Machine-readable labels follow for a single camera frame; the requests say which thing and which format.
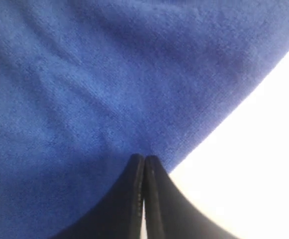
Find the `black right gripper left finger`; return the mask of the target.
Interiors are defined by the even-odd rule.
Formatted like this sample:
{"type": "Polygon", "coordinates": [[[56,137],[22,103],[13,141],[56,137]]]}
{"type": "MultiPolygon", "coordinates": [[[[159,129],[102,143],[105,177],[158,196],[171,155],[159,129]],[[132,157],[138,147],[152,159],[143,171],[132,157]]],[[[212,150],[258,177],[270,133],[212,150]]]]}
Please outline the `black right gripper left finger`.
{"type": "Polygon", "coordinates": [[[143,216],[145,159],[131,155],[107,194],[74,224],[54,239],[139,239],[143,216]]]}

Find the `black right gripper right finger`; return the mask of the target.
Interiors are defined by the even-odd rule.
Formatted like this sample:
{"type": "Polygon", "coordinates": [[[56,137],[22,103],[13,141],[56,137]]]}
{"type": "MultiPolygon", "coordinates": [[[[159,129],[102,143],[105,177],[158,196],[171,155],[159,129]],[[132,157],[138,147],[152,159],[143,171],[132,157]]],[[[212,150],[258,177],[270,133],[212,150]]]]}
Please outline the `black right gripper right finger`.
{"type": "Polygon", "coordinates": [[[143,196],[149,239],[235,239],[179,191],[157,156],[144,164],[143,196]]]}

